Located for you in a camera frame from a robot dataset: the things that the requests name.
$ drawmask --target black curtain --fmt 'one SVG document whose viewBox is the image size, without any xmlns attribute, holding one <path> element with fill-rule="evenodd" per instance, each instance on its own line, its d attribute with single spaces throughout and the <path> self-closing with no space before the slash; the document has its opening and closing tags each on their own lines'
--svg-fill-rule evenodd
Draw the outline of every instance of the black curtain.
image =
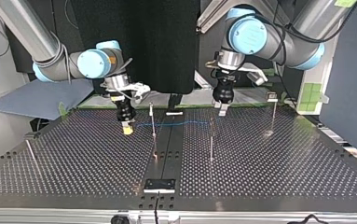
<svg viewBox="0 0 357 224">
<path fill-rule="evenodd" d="M 188 94 L 198 60 L 199 0 L 71 0 L 85 49 L 117 40 L 132 81 Z"/>
</svg>

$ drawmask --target vertical metal rod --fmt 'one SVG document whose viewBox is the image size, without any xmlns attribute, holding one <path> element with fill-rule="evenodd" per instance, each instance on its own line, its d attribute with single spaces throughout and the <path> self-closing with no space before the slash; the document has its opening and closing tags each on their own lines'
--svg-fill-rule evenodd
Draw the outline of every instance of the vertical metal rod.
<svg viewBox="0 0 357 224">
<path fill-rule="evenodd" d="M 151 117 L 152 120 L 152 137 L 154 141 L 154 155 L 156 155 L 156 152 L 158 151 L 157 149 L 157 144 L 156 144 L 156 129 L 155 129 L 155 118 L 154 118 L 154 113 L 153 113 L 153 103 L 149 103 L 149 116 Z"/>
<path fill-rule="evenodd" d="M 215 135 L 215 124 L 213 118 L 210 120 L 210 161 L 213 161 L 213 136 Z"/>
<path fill-rule="evenodd" d="M 27 148 L 29 149 L 30 151 L 30 154 L 31 154 L 31 158 L 33 160 L 35 160 L 35 154 L 33 152 L 33 148 L 31 147 L 31 144 L 30 144 L 30 141 L 28 139 L 26 139 L 26 144 L 27 144 Z"/>
<path fill-rule="evenodd" d="M 276 118 L 276 110 L 277 110 L 277 102 L 274 103 L 274 109 L 273 109 L 273 122 L 274 119 Z"/>
<path fill-rule="evenodd" d="M 213 136 L 211 135 L 210 139 L 210 160 L 213 161 Z"/>
</svg>

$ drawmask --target perforated metal table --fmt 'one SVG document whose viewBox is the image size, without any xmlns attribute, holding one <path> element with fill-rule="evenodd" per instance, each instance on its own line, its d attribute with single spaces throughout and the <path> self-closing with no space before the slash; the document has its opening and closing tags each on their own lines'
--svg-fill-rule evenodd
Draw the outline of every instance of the perforated metal table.
<svg viewBox="0 0 357 224">
<path fill-rule="evenodd" d="M 77 110 L 0 159 L 0 208 L 154 210 L 146 179 L 175 179 L 160 211 L 357 213 L 357 160 L 293 110 L 147 111 L 124 136 L 113 110 Z M 214 118 L 213 160 L 210 118 Z"/>
</svg>

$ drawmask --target blue cable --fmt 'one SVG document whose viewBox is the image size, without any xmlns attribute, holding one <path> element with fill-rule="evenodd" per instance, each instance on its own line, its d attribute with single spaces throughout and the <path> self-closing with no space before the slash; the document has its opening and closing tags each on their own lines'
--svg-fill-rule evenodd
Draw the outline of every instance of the blue cable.
<svg viewBox="0 0 357 224">
<path fill-rule="evenodd" d="M 187 121 L 181 122 L 181 123 L 155 123 L 155 127 L 179 126 L 179 125 L 184 125 L 184 124 L 187 124 L 187 123 L 209 124 L 208 121 L 187 120 Z M 141 124 L 136 125 L 136 127 L 146 127 L 146 126 L 152 126 L 152 123 L 141 123 Z"/>
</svg>

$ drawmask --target blue joint cap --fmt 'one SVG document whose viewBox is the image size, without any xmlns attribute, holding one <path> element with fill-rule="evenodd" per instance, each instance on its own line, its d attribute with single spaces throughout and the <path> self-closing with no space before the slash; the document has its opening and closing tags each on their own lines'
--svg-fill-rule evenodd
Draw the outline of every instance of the blue joint cap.
<svg viewBox="0 0 357 224">
<path fill-rule="evenodd" d="M 268 31 L 263 22 L 252 18 L 236 21 L 228 34 L 230 46 L 246 55 L 256 54 L 268 40 Z"/>
<path fill-rule="evenodd" d="M 227 20 L 230 18 L 238 18 L 243 15 L 253 14 L 254 11 L 246 8 L 233 7 L 227 13 Z"/>
<path fill-rule="evenodd" d="M 116 40 L 104 41 L 96 45 L 96 49 L 120 49 L 119 42 Z"/>
<path fill-rule="evenodd" d="M 321 43 L 317 51 L 305 62 L 298 66 L 292 67 L 299 70 L 309 70 L 315 67 L 323 58 L 325 53 L 325 44 Z"/>
<path fill-rule="evenodd" d="M 55 82 L 53 80 L 50 80 L 47 76 L 45 76 L 41 70 L 39 69 L 38 65 L 36 63 L 33 63 L 33 70 L 35 72 L 35 76 L 42 82 Z"/>
<path fill-rule="evenodd" d="M 111 70 L 108 55 L 99 49 L 88 49 L 78 57 L 78 69 L 87 78 L 105 77 Z"/>
</svg>

